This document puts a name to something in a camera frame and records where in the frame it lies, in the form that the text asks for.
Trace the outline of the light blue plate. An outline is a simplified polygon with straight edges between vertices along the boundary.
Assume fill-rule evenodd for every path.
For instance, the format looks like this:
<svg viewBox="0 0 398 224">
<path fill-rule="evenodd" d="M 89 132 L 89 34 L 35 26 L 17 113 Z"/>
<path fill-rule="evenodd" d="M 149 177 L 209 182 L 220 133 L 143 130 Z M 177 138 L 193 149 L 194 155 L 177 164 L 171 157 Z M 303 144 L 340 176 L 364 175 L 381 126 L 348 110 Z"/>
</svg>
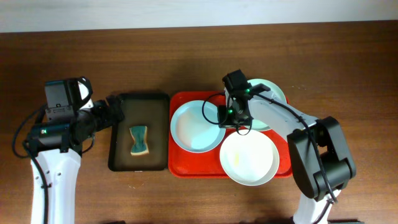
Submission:
<svg viewBox="0 0 398 224">
<path fill-rule="evenodd" d="M 218 146 L 226 130 L 212 124 L 218 118 L 217 107 L 203 100 L 184 103 L 172 115 L 170 133 L 174 142 L 183 150 L 204 153 Z"/>
</svg>

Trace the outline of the white plate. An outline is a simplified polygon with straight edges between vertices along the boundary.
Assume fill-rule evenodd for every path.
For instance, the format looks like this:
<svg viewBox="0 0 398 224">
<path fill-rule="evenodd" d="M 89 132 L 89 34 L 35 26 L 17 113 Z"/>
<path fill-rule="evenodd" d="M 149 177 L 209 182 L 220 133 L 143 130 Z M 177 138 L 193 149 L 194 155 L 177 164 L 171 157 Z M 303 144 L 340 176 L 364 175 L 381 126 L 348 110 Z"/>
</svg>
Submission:
<svg viewBox="0 0 398 224">
<path fill-rule="evenodd" d="M 220 163 L 227 176 L 245 186 L 259 186 L 276 175 L 280 157 L 276 145 L 265 134 L 250 131 L 230 134 L 220 148 Z"/>
</svg>

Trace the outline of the green and yellow sponge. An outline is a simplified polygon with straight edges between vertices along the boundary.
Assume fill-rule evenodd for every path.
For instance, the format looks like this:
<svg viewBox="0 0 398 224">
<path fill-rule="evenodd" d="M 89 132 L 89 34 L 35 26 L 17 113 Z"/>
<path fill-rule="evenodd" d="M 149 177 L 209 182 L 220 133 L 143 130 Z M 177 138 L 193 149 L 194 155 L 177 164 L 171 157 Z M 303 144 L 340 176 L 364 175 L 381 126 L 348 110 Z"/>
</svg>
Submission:
<svg viewBox="0 0 398 224">
<path fill-rule="evenodd" d="M 133 145 L 131 147 L 132 156 L 142 156 L 149 153 L 147 145 L 147 126 L 133 126 L 129 128 Z"/>
</svg>

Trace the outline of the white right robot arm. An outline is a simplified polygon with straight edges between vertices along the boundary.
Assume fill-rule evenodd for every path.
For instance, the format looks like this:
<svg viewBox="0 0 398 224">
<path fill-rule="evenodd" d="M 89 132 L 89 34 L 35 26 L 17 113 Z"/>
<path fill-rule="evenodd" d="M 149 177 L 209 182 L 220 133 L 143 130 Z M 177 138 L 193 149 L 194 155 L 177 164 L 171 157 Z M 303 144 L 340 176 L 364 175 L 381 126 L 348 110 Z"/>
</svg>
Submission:
<svg viewBox="0 0 398 224">
<path fill-rule="evenodd" d="M 240 128 L 253 119 L 286 138 L 295 183 L 301 190 L 294 223 L 327 223 L 337 195 L 356 175 L 342 128 L 333 117 L 318 119 L 272 96 L 268 86 L 226 84 L 220 126 Z"/>
</svg>

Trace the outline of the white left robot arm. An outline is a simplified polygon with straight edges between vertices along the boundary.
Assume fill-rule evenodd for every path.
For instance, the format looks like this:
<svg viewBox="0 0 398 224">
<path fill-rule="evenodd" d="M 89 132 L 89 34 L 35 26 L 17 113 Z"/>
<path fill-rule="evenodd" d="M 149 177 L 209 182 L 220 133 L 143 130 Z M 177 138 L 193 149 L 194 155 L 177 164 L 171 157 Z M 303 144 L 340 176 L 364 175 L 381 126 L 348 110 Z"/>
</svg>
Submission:
<svg viewBox="0 0 398 224">
<path fill-rule="evenodd" d="M 83 143 L 124 119 L 121 100 L 48 98 L 22 145 L 34 178 L 31 223 L 74 223 L 75 189 Z"/>
</svg>

